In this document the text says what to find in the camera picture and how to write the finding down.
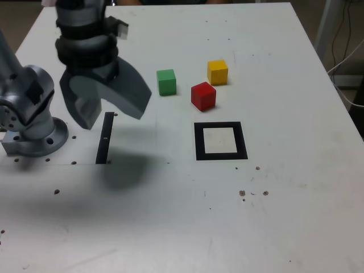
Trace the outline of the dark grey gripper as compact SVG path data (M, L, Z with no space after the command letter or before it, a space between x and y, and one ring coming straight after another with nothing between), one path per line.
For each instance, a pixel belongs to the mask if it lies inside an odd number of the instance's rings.
M60 88L68 112L86 130L95 124L102 100L132 118L141 119L151 97L140 73L120 57L96 68L66 67Z

